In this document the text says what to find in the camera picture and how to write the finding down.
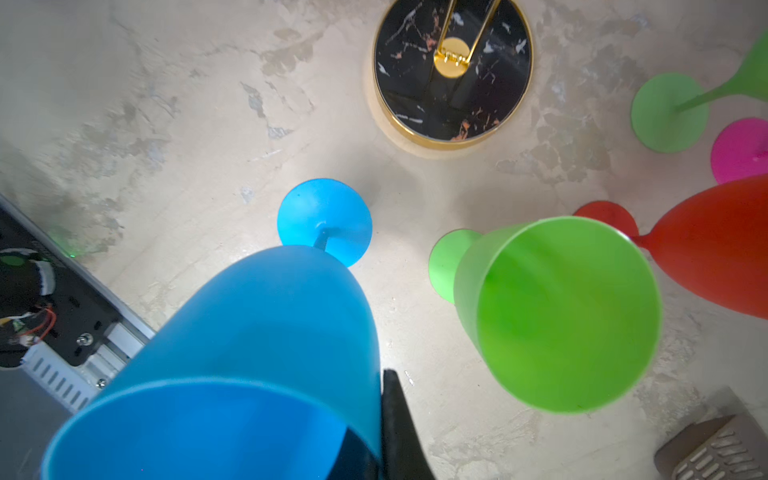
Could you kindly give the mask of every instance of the beige stone surface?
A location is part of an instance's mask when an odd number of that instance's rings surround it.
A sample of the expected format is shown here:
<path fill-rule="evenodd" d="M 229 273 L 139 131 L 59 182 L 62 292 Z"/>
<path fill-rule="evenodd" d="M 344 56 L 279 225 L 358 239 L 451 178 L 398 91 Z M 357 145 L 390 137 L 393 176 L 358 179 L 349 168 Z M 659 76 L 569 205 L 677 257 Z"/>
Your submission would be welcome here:
<path fill-rule="evenodd" d="M 723 389 L 768 428 L 768 323 L 695 297 L 654 268 L 664 338 L 646 377 L 598 412 L 557 416 L 506 393 L 454 308 L 432 290 L 432 245 L 627 207 L 646 232 L 714 185 L 708 155 L 749 98 L 711 106 L 701 141 L 655 154 L 629 107 L 650 77 L 705 88 L 768 28 L 764 0 L 520 0 L 531 89 L 470 150 L 408 145 L 372 102 L 384 0 L 77 0 L 0 5 L 0 192 L 154 328 L 224 267 L 279 244 L 296 184 L 334 177 L 369 205 L 374 237 L 351 269 L 440 479 L 656 478 L 652 455 Z"/>

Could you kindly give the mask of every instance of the plastic wine glass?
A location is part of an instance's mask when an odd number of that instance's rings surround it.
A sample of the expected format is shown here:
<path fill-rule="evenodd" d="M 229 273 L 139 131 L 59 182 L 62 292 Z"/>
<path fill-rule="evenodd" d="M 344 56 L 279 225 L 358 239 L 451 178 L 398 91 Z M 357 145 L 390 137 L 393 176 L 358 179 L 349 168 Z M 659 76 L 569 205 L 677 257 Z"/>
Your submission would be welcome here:
<path fill-rule="evenodd" d="M 647 249 L 673 280 L 710 302 L 768 319 L 768 174 L 712 187 L 668 211 L 647 235 L 621 205 L 574 215 L 603 221 Z"/>
<path fill-rule="evenodd" d="M 594 220 L 453 231 L 432 249 L 429 278 L 493 376 L 538 409 L 600 408 L 639 380 L 656 350 L 661 301 L 650 266 Z"/>
<path fill-rule="evenodd" d="M 632 101 L 632 129 L 651 150 L 683 151 L 695 144 L 707 126 L 708 103 L 729 95 L 768 101 L 768 31 L 747 53 L 736 74 L 706 93 L 691 77 L 660 74 L 641 87 Z"/>
<path fill-rule="evenodd" d="M 287 245 L 198 290 L 54 437 L 43 479 L 362 478 L 380 464 L 376 325 L 345 267 L 371 240 L 368 208 L 310 180 L 277 223 Z"/>
<path fill-rule="evenodd" d="M 316 178 L 291 190 L 277 212 L 283 245 L 307 245 L 352 266 L 368 250 L 373 233 L 371 213 L 351 187 Z"/>

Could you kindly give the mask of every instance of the gold handle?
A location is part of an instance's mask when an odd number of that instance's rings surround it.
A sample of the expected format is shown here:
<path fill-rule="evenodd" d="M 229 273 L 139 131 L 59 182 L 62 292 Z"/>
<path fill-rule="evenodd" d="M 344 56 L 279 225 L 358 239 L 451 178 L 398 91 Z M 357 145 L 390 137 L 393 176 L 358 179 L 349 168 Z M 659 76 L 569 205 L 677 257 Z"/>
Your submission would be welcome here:
<path fill-rule="evenodd" d="M 469 63 L 472 61 L 472 56 L 475 54 L 475 50 L 478 47 L 478 43 L 480 43 L 480 37 L 482 37 L 483 33 L 485 33 L 485 29 L 488 28 L 488 24 L 491 23 L 491 18 L 493 18 L 493 15 L 496 13 L 496 10 L 498 9 L 498 5 L 502 2 L 502 0 L 493 0 L 493 3 L 491 4 L 491 8 L 488 9 L 488 13 L 485 14 L 485 20 L 482 22 L 482 27 L 480 27 L 480 32 L 478 33 L 477 37 L 475 37 L 475 42 L 472 44 L 472 48 L 469 50 L 469 55 L 460 55 L 456 54 L 453 51 L 448 50 L 444 47 L 443 42 L 445 41 L 445 34 L 448 33 L 448 26 L 451 24 L 451 18 L 453 16 L 453 10 L 456 8 L 456 2 L 457 0 L 451 0 L 451 3 L 448 8 L 448 12 L 445 14 L 445 22 L 442 26 L 442 32 L 440 32 L 440 41 L 438 41 L 437 49 L 435 50 L 435 60 L 443 60 L 443 62 L 451 61 L 455 62 L 456 66 L 462 65 L 464 69 L 469 68 Z"/>

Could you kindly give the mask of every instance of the green plastic wine glass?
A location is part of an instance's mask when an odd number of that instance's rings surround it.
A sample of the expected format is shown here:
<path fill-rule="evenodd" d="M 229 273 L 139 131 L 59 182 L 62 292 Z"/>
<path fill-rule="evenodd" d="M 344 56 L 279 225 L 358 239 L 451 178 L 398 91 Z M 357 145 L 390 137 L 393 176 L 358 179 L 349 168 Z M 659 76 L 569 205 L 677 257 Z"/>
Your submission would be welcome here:
<path fill-rule="evenodd" d="M 694 145 L 707 127 L 707 104 L 738 94 L 768 101 L 768 31 L 746 54 L 736 74 L 706 93 L 687 75 L 666 73 L 650 79 L 632 102 L 632 128 L 651 150 L 683 151 Z"/>
<path fill-rule="evenodd" d="M 435 290 L 498 382 L 537 409 L 621 397 L 656 351 L 662 306 L 642 252 L 596 220 L 557 217 L 486 235 L 455 230 L 429 257 Z"/>

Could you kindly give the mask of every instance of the circuit board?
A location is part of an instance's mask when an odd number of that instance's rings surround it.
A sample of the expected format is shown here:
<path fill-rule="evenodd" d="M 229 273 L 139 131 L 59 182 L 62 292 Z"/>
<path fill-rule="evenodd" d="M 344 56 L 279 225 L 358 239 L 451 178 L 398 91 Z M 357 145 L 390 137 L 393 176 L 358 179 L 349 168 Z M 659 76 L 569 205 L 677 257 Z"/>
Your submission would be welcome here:
<path fill-rule="evenodd" d="M 39 239 L 28 232 L 9 213 L 0 209 L 0 250 L 23 248 L 35 250 L 53 267 L 55 289 L 46 296 L 56 314 L 56 323 L 42 340 L 72 366 L 79 366 L 101 345 L 112 323 L 121 314 L 76 271 L 62 261 L 63 253 L 52 252 Z M 38 317 L 30 317 L 32 328 Z M 15 343 L 15 325 L 8 322 L 0 328 L 0 366 L 18 366 L 27 347 Z M 87 344 L 78 337 L 88 338 Z"/>

